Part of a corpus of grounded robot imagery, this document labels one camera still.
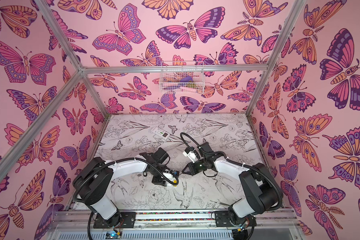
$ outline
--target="leaf illustration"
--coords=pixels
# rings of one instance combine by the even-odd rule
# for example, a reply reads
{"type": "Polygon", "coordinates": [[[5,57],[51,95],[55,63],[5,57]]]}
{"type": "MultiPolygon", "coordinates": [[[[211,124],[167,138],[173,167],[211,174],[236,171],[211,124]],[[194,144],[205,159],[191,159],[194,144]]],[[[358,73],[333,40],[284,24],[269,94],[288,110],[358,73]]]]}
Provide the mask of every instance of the leaf illustration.
{"type": "Polygon", "coordinates": [[[341,214],[341,215],[345,215],[344,212],[338,208],[338,207],[330,207],[329,211],[333,214],[341,214]]]}
{"type": "Polygon", "coordinates": [[[338,227],[338,228],[340,228],[340,229],[343,229],[343,227],[342,227],[342,226],[340,225],[340,223],[336,220],[336,218],[335,218],[334,215],[332,215],[331,213],[329,213],[329,217],[331,218],[333,224],[334,224],[336,227],[338,227]]]}
{"type": "Polygon", "coordinates": [[[135,193],[137,193],[137,186],[131,188],[131,190],[129,191],[129,195],[134,195],[135,193]]]}
{"type": "Polygon", "coordinates": [[[204,201],[200,197],[194,197],[193,199],[195,199],[199,203],[200,207],[204,206],[204,201]]]}

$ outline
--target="wire basket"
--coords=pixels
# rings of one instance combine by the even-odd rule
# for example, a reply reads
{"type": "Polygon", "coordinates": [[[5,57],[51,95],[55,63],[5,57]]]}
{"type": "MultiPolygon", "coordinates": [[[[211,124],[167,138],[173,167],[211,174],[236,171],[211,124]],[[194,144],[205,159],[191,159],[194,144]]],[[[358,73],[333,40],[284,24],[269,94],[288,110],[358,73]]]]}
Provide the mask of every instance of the wire basket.
{"type": "Polygon", "coordinates": [[[172,66],[161,63],[159,88],[161,93],[174,91],[176,93],[204,93],[205,77],[204,62],[183,61],[183,65],[174,65],[178,62],[165,61],[172,63],[172,66]]]}

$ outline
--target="purple butterfly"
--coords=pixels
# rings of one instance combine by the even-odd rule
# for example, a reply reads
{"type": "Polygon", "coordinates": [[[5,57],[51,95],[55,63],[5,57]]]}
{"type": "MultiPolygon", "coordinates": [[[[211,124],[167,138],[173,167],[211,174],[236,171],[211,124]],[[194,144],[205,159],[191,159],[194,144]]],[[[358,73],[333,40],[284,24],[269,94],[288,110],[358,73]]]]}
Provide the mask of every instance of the purple butterfly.
{"type": "Polygon", "coordinates": [[[293,154],[290,159],[287,159],[285,165],[279,165],[280,175],[284,178],[284,180],[280,182],[281,189],[283,193],[288,196],[289,204],[295,210],[296,215],[301,217],[301,204],[294,188],[295,182],[293,182],[298,175],[298,168],[298,158],[293,154]]]}
{"type": "Polygon", "coordinates": [[[263,147],[268,148],[268,156],[271,156],[272,159],[275,160],[276,157],[280,158],[285,155],[285,150],[283,146],[281,146],[275,140],[271,140],[272,137],[270,134],[268,136],[267,129],[265,128],[262,122],[259,123],[259,132],[261,135],[260,136],[261,144],[263,145],[263,147]]]}
{"type": "Polygon", "coordinates": [[[55,177],[53,179],[53,198],[49,197],[50,200],[48,202],[52,203],[49,208],[45,211],[42,216],[39,225],[36,229],[34,240],[41,239],[48,231],[50,224],[52,223],[52,219],[55,216],[56,212],[62,211],[64,209],[63,204],[59,204],[64,198],[63,195],[69,193],[69,184],[71,183],[71,179],[68,178],[68,175],[63,167],[58,167],[55,173],[55,177]]]}
{"type": "Polygon", "coordinates": [[[213,113],[213,111],[219,111],[225,108],[225,104],[222,103],[207,103],[199,102],[194,98],[190,97],[180,97],[180,102],[185,106],[185,110],[189,110],[192,113],[196,110],[202,111],[202,113],[213,113]]]}
{"type": "Polygon", "coordinates": [[[211,28],[218,28],[224,19],[224,15],[224,7],[213,8],[201,15],[194,25],[191,23],[192,19],[187,23],[187,27],[180,25],[165,26],[157,30],[156,35],[168,43],[173,43],[177,39],[173,45],[177,49],[182,47],[190,48],[191,38],[196,41],[196,35],[199,36],[203,43],[206,43],[210,38],[214,38],[217,31],[211,28]]]}
{"type": "Polygon", "coordinates": [[[312,196],[309,195],[309,198],[312,201],[306,199],[305,203],[311,211],[315,211],[314,217],[316,221],[325,228],[329,238],[332,240],[339,240],[331,220],[336,227],[343,229],[333,214],[344,215],[344,212],[338,207],[327,207],[326,204],[336,204],[340,202],[345,198],[346,193],[338,188],[327,189],[322,185],[317,185],[316,189],[313,186],[307,186],[307,190],[312,194],[312,196]],[[331,220],[327,217],[325,212],[328,212],[331,220]]]}
{"type": "Polygon", "coordinates": [[[70,113],[67,109],[63,108],[62,113],[64,114],[64,117],[67,119],[67,127],[71,128],[72,135],[75,135],[75,132],[80,132],[80,134],[84,131],[84,126],[86,124],[86,117],[88,116],[88,110],[85,110],[80,115],[81,110],[79,109],[79,112],[76,115],[75,109],[72,108],[72,113],[70,113]]]}
{"type": "Polygon", "coordinates": [[[120,97],[123,98],[130,98],[130,99],[136,99],[138,98],[139,100],[145,100],[145,96],[147,95],[151,95],[151,92],[147,90],[147,85],[143,84],[141,82],[141,80],[138,77],[134,77],[133,78],[133,84],[135,85],[135,88],[133,87],[132,84],[127,83],[131,88],[123,88],[126,91],[131,91],[131,92],[123,92],[123,93],[119,93],[118,95],[120,97]]]}
{"type": "Polygon", "coordinates": [[[74,169],[79,163],[79,159],[83,162],[87,159],[87,150],[89,144],[91,143],[91,136],[88,135],[84,137],[80,146],[74,147],[63,147],[58,151],[58,157],[62,159],[63,162],[69,162],[71,169],[74,169]]]}
{"type": "Polygon", "coordinates": [[[146,110],[149,112],[156,112],[156,113],[165,113],[167,112],[166,108],[173,109],[176,108],[177,105],[174,102],[176,99],[175,92],[170,91],[165,93],[161,99],[160,102],[157,101],[157,103],[148,103],[144,104],[140,107],[141,110],[146,110]]]}

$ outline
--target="butterfly wallpaper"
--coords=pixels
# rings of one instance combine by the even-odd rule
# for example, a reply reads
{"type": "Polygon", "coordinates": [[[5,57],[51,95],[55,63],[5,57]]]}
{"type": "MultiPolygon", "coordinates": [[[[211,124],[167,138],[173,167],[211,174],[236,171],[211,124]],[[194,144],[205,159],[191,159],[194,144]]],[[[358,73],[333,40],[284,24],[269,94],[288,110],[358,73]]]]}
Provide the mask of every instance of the butterfly wallpaper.
{"type": "Polygon", "coordinates": [[[269,76],[251,115],[305,239],[360,239],[360,4],[351,4],[306,2],[279,56],[283,74],[269,76]]]}

